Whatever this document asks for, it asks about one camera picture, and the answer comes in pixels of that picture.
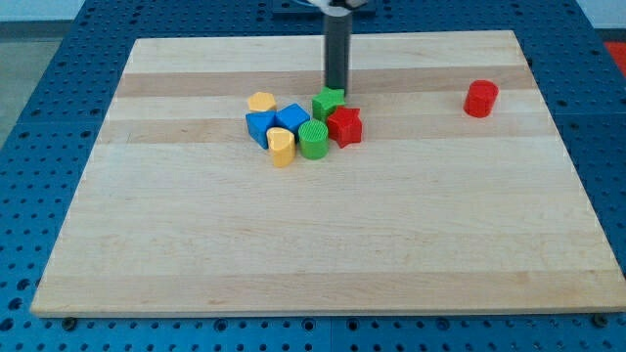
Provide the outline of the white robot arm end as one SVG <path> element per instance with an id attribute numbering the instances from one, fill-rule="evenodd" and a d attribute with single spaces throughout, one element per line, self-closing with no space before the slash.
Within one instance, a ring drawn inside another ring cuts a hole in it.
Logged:
<path id="1" fill-rule="evenodd" d="M 327 15 L 341 16 L 368 4 L 368 0 L 307 0 Z"/>

